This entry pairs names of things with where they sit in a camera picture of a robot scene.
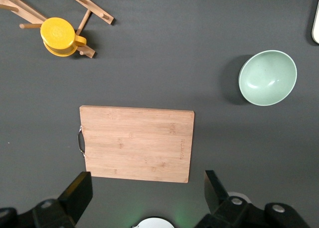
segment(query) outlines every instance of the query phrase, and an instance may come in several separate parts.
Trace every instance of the wooden cutting board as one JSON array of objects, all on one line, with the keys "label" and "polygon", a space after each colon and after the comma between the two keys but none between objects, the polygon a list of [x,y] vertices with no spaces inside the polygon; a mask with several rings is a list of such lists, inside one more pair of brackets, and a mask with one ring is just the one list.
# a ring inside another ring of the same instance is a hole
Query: wooden cutting board
[{"label": "wooden cutting board", "polygon": [[193,111],[81,106],[80,116],[92,176],[188,182]]}]

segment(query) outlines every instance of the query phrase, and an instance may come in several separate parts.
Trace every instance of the screw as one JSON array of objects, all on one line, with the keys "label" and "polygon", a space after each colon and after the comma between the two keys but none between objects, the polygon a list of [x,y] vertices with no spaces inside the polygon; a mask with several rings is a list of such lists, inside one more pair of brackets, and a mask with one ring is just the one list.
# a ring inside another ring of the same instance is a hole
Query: screw
[{"label": "screw", "polygon": [[42,209],[45,209],[45,208],[48,208],[52,205],[52,202],[50,201],[45,201],[42,205],[41,205],[41,208]]},{"label": "screw", "polygon": [[5,217],[8,214],[9,214],[9,210],[5,210],[3,212],[0,212],[0,218],[3,218],[3,217]]},{"label": "screw", "polygon": [[238,206],[240,206],[241,204],[243,204],[243,201],[242,201],[241,199],[238,199],[238,198],[233,198],[233,199],[231,200],[231,202],[232,202],[233,204],[235,204],[235,205],[238,205]]},{"label": "screw", "polygon": [[285,212],[285,208],[283,208],[280,205],[273,205],[273,210],[279,213],[284,213]]}]

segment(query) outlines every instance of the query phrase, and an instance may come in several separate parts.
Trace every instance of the wooden mug tree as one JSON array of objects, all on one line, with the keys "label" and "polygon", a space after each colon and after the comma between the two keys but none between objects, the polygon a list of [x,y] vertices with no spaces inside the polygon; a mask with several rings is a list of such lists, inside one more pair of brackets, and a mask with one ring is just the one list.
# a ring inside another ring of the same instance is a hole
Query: wooden mug tree
[{"label": "wooden mug tree", "polygon": [[[113,17],[109,15],[106,11],[101,9],[95,3],[90,0],[76,0],[78,3],[83,5],[87,11],[76,30],[76,34],[79,35],[80,32],[83,30],[89,16],[91,13],[94,13],[99,18],[111,24],[113,22]],[[19,15],[20,17],[27,20],[29,23],[21,23],[20,28],[39,28],[41,27],[42,23],[47,20],[45,16],[40,14],[38,11],[24,3],[22,0],[0,0],[0,8],[10,10],[13,13]],[[92,58],[95,51],[90,48],[89,46],[79,46],[77,50],[80,52],[81,55],[86,55],[89,58]]]}]

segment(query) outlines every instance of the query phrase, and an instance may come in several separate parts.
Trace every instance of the mint green bowl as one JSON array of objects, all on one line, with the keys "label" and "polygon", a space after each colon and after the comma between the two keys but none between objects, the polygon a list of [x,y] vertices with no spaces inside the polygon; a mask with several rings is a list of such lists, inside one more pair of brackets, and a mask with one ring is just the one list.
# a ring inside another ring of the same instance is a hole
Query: mint green bowl
[{"label": "mint green bowl", "polygon": [[285,99],[297,79],[295,62],[281,51],[268,50],[251,57],[239,73],[243,96],[258,106],[274,105]]}]

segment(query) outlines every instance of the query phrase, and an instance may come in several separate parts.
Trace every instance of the yellow cup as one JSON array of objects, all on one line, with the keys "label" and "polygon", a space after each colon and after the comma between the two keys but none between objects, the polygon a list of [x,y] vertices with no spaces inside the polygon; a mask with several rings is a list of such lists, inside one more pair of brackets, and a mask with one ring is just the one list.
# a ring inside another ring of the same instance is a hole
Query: yellow cup
[{"label": "yellow cup", "polygon": [[72,25],[59,17],[44,21],[40,33],[46,49],[56,56],[70,56],[78,46],[86,45],[86,38],[76,35]]}]

